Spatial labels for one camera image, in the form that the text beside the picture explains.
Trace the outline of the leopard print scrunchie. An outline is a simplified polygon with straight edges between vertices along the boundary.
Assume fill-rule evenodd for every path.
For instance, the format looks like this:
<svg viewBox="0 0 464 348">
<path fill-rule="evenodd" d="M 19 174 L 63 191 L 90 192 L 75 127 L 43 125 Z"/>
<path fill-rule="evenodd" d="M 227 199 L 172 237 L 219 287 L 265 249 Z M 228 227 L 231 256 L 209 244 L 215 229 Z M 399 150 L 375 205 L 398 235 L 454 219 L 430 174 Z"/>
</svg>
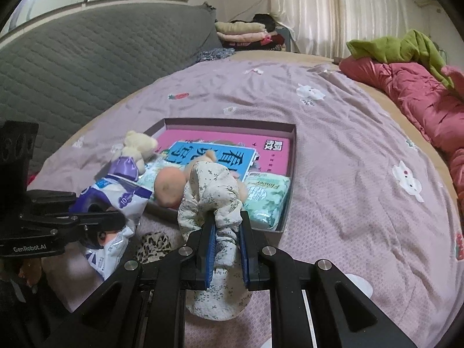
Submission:
<svg viewBox="0 0 464 348">
<path fill-rule="evenodd" d="M 162 232 L 146 233 L 142 236 L 135 258 L 142 264 L 157 262 L 172 251 L 169 237 Z"/>
</svg>

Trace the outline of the stack of folded clothes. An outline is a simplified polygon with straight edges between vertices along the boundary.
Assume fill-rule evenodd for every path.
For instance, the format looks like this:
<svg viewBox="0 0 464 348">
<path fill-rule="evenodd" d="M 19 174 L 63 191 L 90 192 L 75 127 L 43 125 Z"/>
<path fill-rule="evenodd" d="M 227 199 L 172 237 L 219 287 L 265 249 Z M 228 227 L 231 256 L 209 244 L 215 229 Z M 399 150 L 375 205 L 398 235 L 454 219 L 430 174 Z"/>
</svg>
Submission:
<svg viewBox="0 0 464 348">
<path fill-rule="evenodd" d="M 291 50 L 290 34 L 267 13 L 257 13 L 251 21 L 215 22 L 222 46 L 235 51 Z"/>
</svg>

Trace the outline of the cream teddy purple dress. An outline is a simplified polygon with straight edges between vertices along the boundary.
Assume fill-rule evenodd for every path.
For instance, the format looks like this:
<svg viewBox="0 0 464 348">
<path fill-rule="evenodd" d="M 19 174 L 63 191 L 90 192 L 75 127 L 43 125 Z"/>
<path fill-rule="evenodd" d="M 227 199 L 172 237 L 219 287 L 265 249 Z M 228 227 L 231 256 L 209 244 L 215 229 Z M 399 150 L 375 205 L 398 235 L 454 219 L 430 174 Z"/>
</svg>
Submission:
<svg viewBox="0 0 464 348">
<path fill-rule="evenodd" d="M 136 182 L 146 172 L 146 162 L 155 154 L 158 141 L 144 133 L 128 131 L 121 149 L 109 163 L 108 173 Z"/>
</svg>

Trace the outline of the grey quilted headboard cover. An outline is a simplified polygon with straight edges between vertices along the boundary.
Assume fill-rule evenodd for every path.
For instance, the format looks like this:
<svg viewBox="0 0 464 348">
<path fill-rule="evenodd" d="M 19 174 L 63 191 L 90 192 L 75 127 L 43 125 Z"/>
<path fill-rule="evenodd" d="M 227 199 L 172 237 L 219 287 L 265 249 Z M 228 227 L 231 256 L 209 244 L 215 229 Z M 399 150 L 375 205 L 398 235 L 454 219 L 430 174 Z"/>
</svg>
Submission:
<svg viewBox="0 0 464 348">
<path fill-rule="evenodd" d="M 135 3 L 42 24 L 1 49 L 1 117 L 36 122 L 36 173 L 72 134 L 126 96 L 220 47 L 215 9 Z"/>
</svg>

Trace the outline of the beige plush doll floral dress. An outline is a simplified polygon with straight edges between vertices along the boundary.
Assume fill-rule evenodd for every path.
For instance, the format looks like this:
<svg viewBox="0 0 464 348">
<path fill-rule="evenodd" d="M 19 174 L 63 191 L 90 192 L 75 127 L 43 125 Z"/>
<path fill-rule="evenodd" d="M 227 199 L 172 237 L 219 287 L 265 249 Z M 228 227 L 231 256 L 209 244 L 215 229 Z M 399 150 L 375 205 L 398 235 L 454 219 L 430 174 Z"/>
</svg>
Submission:
<svg viewBox="0 0 464 348">
<path fill-rule="evenodd" d="M 225 321 L 237 317 L 251 300 L 242 279 L 238 240 L 241 211 L 247 190 L 227 167 L 217 162 L 212 150 L 193 159 L 184 169 L 162 168 L 154 180 L 154 198 L 162 207 L 178 209 L 183 239 L 206 222 L 215 220 L 211 282 L 205 291 L 188 291 L 186 307 L 193 315 Z"/>
</svg>

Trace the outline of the white purple printed bag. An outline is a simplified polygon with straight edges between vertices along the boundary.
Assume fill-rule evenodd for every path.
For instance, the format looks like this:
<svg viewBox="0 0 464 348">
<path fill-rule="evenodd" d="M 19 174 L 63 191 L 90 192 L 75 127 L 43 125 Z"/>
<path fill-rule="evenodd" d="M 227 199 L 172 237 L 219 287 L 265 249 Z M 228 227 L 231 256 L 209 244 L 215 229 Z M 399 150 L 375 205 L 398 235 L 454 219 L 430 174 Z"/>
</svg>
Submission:
<svg viewBox="0 0 464 348">
<path fill-rule="evenodd" d="M 79 240 L 88 263 L 102 279 L 108 279 L 116 270 L 152 194 L 151 189 L 123 177 L 107 175 L 84 189 L 70 207 L 73 214 L 117 212 L 124 216 L 113 216 L 109 225 L 88 229 Z"/>
</svg>

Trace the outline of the pink red quilt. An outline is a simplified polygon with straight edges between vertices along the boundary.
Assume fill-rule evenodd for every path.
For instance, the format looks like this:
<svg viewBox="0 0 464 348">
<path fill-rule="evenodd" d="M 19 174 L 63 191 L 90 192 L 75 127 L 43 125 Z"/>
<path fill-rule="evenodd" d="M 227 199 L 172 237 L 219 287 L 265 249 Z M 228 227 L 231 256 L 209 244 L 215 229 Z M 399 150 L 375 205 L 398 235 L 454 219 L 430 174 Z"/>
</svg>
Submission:
<svg viewBox="0 0 464 348">
<path fill-rule="evenodd" d="M 343 59 L 349 78 L 382 90 L 444 156 L 458 200 L 463 202 L 463 102 L 414 62 L 382 64 L 369 57 Z"/>
</svg>

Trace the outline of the white curtain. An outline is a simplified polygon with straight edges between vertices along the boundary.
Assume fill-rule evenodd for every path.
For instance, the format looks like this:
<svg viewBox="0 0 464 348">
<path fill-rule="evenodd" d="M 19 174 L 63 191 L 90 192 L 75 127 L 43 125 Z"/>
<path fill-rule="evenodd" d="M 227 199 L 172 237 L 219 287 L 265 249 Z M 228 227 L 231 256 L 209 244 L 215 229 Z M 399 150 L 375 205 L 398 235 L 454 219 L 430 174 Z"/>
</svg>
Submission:
<svg viewBox="0 0 464 348">
<path fill-rule="evenodd" d="M 296 51 L 345 57 L 346 43 L 408 30 L 406 0 L 270 0 L 271 15 L 286 27 Z"/>
</svg>

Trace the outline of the purple bedsheet with prints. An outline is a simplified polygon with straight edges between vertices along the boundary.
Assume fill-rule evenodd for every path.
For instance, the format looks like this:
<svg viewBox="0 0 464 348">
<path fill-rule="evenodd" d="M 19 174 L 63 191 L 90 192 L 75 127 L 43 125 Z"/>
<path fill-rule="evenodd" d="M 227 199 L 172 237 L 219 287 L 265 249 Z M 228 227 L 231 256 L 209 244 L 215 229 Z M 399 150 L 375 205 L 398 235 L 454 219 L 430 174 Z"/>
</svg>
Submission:
<svg viewBox="0 0 464 348">
<path fill-rule="evenodd" d="M 79 193 L 127 131 L 164 118 L 296 126 L 293 195 L 279 246 L 329 259 L 419 347 L 434 347 L 463 304 L 456 201 L 419 140 L 368 93 L 324 65 L 211 61 L 176 72 L 105 112 L 79 147 L 51 155 L 33 188 Z"/>
</svg>

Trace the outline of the green blanket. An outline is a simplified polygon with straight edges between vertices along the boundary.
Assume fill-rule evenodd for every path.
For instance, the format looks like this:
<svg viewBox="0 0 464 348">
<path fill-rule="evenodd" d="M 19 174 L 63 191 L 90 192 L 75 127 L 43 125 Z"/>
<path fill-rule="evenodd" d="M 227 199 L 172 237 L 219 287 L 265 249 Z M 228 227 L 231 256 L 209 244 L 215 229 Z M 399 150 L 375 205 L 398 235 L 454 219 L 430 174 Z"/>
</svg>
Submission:
<svg viewBox="0 0 464 348">
<path fill-rule="evenodd" d="M 415 62 L 421 64 L 447 88 L 453 88 L 450 76 L 442 72 L 447 64 L 438 48 L 426 34 L 415 29 L 402 38 L 384 36 L 367 40 L 351 40 L 346 43 L 349 52 L 356 59 L 370 57 L 382 64 Z"/>
</svg>

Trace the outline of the dark shallow tray box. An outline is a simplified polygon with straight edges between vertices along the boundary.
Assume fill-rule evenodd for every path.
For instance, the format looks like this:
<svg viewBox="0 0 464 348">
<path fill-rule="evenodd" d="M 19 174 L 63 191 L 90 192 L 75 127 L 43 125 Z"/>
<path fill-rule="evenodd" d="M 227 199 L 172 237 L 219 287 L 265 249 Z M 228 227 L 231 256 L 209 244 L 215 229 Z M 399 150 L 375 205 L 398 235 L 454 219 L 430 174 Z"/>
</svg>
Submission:
<svg viewBox="0 0 464 348">
<path fill-rule="evenodd" d="M 229 187 L 253 229 L 282 233 L 296 159 L 296 127 L 243 119 L 166 118 L 146 131 L 158 142 L 139 178 L 153 188 L 160 171 L 186 175 L 183 197 L 201 198 L 210 185 Z"/>
</svg>

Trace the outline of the green tissue pack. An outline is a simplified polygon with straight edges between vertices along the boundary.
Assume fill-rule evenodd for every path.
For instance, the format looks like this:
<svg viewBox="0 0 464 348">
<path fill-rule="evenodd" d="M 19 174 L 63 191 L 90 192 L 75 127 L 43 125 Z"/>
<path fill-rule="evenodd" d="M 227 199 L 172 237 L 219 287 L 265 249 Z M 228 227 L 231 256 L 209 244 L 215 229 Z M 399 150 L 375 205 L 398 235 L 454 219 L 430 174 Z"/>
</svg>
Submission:
<svg viewBox="0 0 464 348">
<path fill-rule="evenodd" d="M 291 185 L 290 178 L 279 174 L 249 172 L 244 184 L 248 191 L 244 209 L 248 212 L 252 227 L 276 230 Z"/>
</svg>

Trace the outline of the pink and blue book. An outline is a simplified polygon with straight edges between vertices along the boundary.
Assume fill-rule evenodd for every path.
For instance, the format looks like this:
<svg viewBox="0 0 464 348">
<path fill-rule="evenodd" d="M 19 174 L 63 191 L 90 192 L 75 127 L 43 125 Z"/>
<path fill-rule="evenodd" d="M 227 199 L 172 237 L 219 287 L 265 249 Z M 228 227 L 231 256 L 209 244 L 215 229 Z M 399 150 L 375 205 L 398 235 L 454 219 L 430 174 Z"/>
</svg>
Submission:
<svg viewBox="0 0 464 348">
<path fill-rule="evenodd" d="M 289 175 L 292 139 L 277 132 L 258 130 L 225 132 L 217 130 L 168 128 L 155 135 L 158 152 L 166 161 L 187 165 L 208 150 L 215 153 L 216 162 L 244 179 L 256 171 Z"/>
</svg>

